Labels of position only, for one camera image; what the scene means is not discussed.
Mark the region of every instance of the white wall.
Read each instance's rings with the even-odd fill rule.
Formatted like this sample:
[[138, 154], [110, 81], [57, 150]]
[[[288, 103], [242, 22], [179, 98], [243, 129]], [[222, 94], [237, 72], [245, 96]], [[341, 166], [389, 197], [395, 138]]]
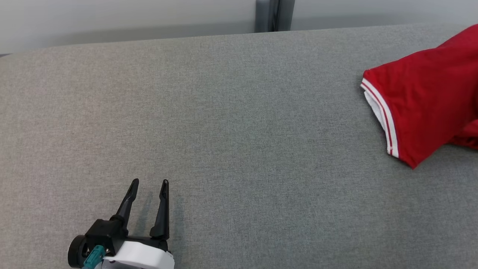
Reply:
[[478, 0], [296, 0], [291, 30], [478, 23]]
[[[255, 0], [0, 0], [0, 54], [92, 42], [251, 33]], [[296, 0], [292, 30], [478, 22], [478, 0]]]
[[90, 42], [250, 33], [255, 0], [0, 0], [0, 54]]

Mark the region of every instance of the gray table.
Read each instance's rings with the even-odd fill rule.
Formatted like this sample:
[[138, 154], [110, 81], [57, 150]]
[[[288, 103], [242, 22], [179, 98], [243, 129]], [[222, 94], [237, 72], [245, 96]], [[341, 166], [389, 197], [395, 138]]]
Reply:
[[169, 179], [183, 268], [476, 268], [478, 154], [386, 154], [361, 75], [464, 29], [405, 25], [74, 45], [0, 58], [2, 268], [66, 251]]

